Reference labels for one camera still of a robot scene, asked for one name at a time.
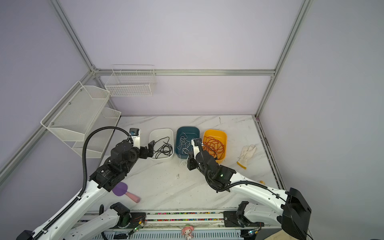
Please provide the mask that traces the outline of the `purple pink spatula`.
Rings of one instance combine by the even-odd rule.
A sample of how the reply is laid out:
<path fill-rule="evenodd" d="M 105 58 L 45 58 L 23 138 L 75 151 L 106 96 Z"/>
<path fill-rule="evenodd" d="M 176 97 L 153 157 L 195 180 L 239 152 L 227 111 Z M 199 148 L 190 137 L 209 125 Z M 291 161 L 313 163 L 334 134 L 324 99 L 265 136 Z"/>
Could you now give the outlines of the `purple pink spatula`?
<path fill-rule="evenodd" d="M 121 197 L 121 196 L 127 196 L 128 198 L 130 198 L 132 201 L 134 201 L 135 203 L 139 203 L 141 201 L 141 198 L 128 192 L 128 185 L 123 183 L 123 182 L 120 182 L 118 183 L 112 190 L 112 192 L 118 196 L 118 197 Z"/>

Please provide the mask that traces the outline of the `white work glove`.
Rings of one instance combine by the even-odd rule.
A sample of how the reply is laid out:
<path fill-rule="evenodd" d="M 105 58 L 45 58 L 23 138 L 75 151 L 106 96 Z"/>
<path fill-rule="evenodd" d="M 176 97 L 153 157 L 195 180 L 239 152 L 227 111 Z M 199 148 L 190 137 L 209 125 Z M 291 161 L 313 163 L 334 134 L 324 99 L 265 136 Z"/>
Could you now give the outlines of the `white work glove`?
<path fill-rule="evenodd" d="M 247 169 L 248 167 L 248 161 L 252 159 L 257 151 L 257 146 L 256 145 L 249 145 L 249 146 L 244 146 L 242 148 L 239 160 L 237 161 L 237 164 L 243 168 Z"/>

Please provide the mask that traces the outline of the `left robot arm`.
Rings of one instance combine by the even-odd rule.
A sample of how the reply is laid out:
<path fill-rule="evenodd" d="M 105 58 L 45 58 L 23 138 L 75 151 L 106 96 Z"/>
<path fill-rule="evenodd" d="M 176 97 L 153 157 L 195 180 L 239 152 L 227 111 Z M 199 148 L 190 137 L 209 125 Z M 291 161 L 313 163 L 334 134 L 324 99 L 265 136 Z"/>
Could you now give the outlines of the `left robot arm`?
<path fill-rule="evenodd" d="M 118 143 L 111 156 L 90 176 L 87 174 L 86 154 L 91 138 L 103 130 L 118 130 L 127 135 L 127 139 Z M 101 232 L 112 228 L 125 228 L 130 224 L 130 210 L 121 203 L 112 204 L 111 208 L 93 220 L 75 228 L 81 217 L 101 198 L 111 192 L 128 175 L 139 159 L 154 155 L 155 142 L 148 146 L 140 145 L 140 130 L 131 128 L 126 131 L 119 127 L 102 127 L 91 132 L 83 145 L 83 185 L 74 196 L 55 215 L 33 231 L 25 230 L 18 235 L 19 240 L 90 240 Z"/>

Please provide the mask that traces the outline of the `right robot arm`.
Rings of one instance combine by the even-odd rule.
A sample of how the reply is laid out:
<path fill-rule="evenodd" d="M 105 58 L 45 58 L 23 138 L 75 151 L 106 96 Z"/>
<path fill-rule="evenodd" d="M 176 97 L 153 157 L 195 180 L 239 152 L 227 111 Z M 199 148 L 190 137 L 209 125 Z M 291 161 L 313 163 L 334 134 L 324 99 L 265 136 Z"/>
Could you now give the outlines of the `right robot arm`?
<path fill-rule="evenodd" d="M 216 192 L 234 192 L 248 197 L 265 207 L 271 213 L 266 216 L 271 222 L 281 225 L 282 230 L 298 240 L 309 238 L 308 228 L 312 209 L 302 193 L 294 188 L 289 191 L 268 187 L 254 182 L 234 169 L 220 165 L 215 158 L 203 149 L 202 140 L 192 141 L 193 150 L 189 153 L 188 169 L 197 169 L 207 184 Z"/>

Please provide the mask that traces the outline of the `white mesh shelf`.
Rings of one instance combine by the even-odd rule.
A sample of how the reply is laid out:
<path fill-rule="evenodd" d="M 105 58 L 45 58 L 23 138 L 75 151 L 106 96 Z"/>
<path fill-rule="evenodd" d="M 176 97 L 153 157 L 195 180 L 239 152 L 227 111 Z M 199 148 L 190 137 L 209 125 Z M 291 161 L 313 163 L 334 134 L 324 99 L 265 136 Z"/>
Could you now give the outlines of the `white mesh shelf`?
<path fill-rule="evenodd" d="M 110 99 L 110 92 L 77 82 L 41 125 L 63 142 L 82 142 Z"/>
<path fill-rule="evenodd" d="M 104 108 L 101 114 L 96 119 L 95 124 L 91 128 L 90 132 L 96 129 L 108 126 L 116 127 L 121 117 L 121 112 Z M 114 130 L 103 130 L 92 136 L 87 146 L 86 157 L 91 159 L 100 159 L 105 152 L 109 141 L 113 135 Z"/>

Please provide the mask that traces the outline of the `dark teal plastic bin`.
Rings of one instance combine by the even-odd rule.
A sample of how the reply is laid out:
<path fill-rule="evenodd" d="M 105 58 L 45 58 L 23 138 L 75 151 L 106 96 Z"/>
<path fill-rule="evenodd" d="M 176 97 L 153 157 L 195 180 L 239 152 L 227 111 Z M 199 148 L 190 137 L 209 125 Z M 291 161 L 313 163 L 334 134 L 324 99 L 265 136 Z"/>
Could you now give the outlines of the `dark teal plastic bin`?
<path fill-rule="evenodd" d="M 185 160 L 188 153 L 192 151 L 192 139 L 200 138 L 200 130 L 197 127 L 183 126 L 177 130 L 175 141 L 175 154 L 178 158 Z"/>

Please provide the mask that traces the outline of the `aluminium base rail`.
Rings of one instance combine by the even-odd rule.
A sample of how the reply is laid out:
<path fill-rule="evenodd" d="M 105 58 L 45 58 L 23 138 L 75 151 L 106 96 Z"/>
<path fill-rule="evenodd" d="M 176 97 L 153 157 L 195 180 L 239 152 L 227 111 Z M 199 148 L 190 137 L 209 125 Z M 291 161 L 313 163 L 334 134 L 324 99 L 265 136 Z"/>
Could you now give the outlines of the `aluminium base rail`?
<path fill-rule="evenodd" d="M 70 231 L 68 240 L 185 240 L 182 229 L 193 226 L 192 240 L 264 240 L 281 228 L 257 222 L 240 227 L 231 211 L 131 212 L 124 228 L 112 225 L 110 210 L 86 214 Z"/>

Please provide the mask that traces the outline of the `white plastic bin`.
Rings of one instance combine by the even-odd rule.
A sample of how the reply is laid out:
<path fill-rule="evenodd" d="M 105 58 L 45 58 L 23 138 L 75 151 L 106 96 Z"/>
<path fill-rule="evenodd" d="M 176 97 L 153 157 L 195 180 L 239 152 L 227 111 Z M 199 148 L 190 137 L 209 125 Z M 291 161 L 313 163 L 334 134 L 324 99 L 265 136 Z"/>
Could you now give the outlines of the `white plastic bin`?
<path fill-rule="evenodd" d="M 167 161 L 174 155 L 174 132 L 171 129 L 156 129 L 150 133 L 150 142 L 154 140 L 154 161 Z"/>

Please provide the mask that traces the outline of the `yellow plastic bin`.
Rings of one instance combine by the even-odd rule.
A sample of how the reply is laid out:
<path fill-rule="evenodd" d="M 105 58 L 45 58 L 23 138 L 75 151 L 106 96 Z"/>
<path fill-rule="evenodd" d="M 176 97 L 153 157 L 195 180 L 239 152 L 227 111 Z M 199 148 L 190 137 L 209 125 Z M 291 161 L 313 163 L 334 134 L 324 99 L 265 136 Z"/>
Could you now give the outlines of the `yellow plastic bin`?
<path fill-rule="evenodd" d="M 219 130 L 206 130 L 203 136 L 203 150 L 207 151 L 220 165 L 226 158 L 227 134 Z"/>

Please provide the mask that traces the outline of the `white mesh lower shelf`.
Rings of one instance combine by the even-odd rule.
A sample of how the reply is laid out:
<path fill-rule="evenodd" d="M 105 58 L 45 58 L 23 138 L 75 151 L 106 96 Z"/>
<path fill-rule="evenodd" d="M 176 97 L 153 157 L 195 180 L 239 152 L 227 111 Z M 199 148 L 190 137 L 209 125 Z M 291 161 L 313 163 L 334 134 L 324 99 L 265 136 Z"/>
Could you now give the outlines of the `white mesh lower shelf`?
<path fill-rule="evenodd" d="M 90 132 L 96 129 L 108 126 L 116 127 L 121 117 L 121 112 L 104 108 L 101 114 L 96 119 L 95 124 L 91 128 Z M 114 130 L 103 130 L 92 136 L 87 146 L 86 157 L 91 159 L 100 159 L 105 152 L 109 141 L 113 135 Z"/>

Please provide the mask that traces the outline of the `white mesh upper shelf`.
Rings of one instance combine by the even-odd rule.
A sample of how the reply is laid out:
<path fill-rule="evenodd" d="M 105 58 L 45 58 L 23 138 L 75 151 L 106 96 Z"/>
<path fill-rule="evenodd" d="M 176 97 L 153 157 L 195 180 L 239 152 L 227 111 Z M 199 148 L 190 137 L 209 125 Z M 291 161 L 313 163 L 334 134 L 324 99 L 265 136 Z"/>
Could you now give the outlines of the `white mesh upper shelf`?
<path fill-rule="evenodd" d="M 110 99 L 110 92 L 77 82 L 41 125 L 63 142 L 82 142 Z"/>

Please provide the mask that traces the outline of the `pink doll figure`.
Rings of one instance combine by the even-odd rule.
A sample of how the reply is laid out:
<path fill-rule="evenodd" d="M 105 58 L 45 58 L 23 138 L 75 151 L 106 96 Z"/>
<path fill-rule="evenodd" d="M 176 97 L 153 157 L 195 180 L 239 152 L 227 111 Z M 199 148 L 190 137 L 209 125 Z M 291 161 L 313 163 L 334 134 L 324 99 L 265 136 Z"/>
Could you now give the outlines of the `pink doll figure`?
<path fill-rule="evenodd" d="M 182 236 L 186 240 L 192 240 L 193 239 L 193 231 L 194 231 L 193 226 L 186 226 L 182 229 Z"/>

